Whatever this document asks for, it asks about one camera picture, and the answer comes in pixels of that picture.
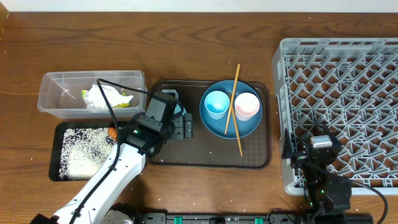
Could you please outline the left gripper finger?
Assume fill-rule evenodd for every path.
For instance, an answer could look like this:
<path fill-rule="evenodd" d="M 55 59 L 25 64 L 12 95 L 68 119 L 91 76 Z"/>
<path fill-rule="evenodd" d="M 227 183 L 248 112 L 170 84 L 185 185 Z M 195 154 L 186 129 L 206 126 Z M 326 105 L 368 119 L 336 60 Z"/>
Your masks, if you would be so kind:
<path fill-rule="evenodd" d="M 183 116 L 179 116 L 178 118 L 174 119 L 173 121 L 174 124 L 174 133 L 171 136 L 171 139 L 174 140 L 181 140 L 185 138 L 185 129 L 184 129 L 184 120 Z"/>
<path fill-rule="evenodd" d="M 192 138 L 193 136 L 193 128 L 192 128 L 192 114 L 186 113 L 184 115 L 184 138 Z"/>

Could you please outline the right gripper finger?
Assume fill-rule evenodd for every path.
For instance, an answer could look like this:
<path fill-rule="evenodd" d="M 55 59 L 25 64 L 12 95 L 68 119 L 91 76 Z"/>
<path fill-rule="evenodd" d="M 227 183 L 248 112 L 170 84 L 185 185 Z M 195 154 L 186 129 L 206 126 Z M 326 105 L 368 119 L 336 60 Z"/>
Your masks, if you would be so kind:
<path fill-rule="evenodd" d="M 284 131 L 284 146 L 281 154 L 282 159 L 290 159 L 294 155 L 294 150 L 292 149 L 291 135 L 287 128 Z"/>
<path fill-rule="evenodd" d="M 322 124 L 323 133 L 330 138 L 332 143 L 332 147 L 340 148 L 341 149 L 341 142 L 333 135 L 333 133 L 329 130 L 325 123 Z"/>

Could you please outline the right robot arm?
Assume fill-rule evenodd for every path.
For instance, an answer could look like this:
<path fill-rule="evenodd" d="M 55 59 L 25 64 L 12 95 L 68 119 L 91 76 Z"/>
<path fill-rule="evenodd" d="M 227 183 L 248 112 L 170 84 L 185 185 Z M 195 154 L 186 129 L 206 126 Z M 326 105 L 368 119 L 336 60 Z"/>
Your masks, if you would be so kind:
<path fill-rule="evenodd" d="M 346 223 L 344 211 L 351 208 L 351 184 L 327 171 L 342 150 L 342 143 L 323 125 L 323 134 L 301 142 L 292 149 L 291 135 L 284 131 L 282 159 L 290 160 L 293 169 L 301 169 L 305 177 L 304 197 L 311 208 L 295 218 L 295 223 Z"/>

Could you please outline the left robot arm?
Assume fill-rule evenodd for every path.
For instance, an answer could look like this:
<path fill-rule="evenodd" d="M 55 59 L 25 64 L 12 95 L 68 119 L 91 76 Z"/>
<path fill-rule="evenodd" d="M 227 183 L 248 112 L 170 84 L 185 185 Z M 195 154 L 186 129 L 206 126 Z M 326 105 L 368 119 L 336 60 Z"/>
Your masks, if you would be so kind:
<path fill-rule="evenodd" d="M 192 137 L 192 115 L 186 113 L 166 123 L 145 115 L 118 129 L 117 143 L 86 185 L 52 217 L 37 214 L 32 223 L 101 223 L 128 183 L 169 139 Z"/>

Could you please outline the light blue rice bowl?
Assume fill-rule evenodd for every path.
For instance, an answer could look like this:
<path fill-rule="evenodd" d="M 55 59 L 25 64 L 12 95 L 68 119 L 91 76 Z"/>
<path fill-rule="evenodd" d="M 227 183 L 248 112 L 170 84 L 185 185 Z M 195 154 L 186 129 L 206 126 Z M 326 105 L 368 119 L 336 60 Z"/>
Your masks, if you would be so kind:
<path fill-rule="evenodd" d="M 177 99 L 177 105 L 174 110 L 173 119 L 179 118 L 187 113 L 186 109 L 183 107 L 182 102 L 180 101 L 179 94 L 176 90 L 162 90 L 163 93 L 174 96 Z"/>

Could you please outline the orange carrot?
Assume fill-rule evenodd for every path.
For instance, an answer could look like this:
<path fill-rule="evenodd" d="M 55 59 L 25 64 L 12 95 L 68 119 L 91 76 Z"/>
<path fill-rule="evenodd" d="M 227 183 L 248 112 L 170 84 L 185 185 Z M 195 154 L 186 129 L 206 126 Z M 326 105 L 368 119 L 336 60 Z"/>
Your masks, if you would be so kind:
<path fill-rule="evenodd" d="M 114 127 L 108 128 L 108 135 L 110 136 L 111 139 L 117 141 L 118 134 L 116 128 Z"/>

